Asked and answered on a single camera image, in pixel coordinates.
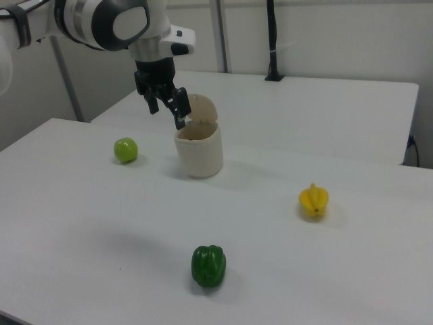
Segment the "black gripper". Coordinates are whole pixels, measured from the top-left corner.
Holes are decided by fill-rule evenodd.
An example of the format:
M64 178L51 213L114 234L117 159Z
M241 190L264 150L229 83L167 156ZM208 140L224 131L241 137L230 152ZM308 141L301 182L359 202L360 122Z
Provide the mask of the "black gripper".
M137 92L145 94L150 114L159 111L158 94L170 95L168 108L175 120L176 130L185 127L185 118L191 113L187 91L184 87L176 88L174 84L175 63L173 58L164 58L153 62L136 61L134 73Z

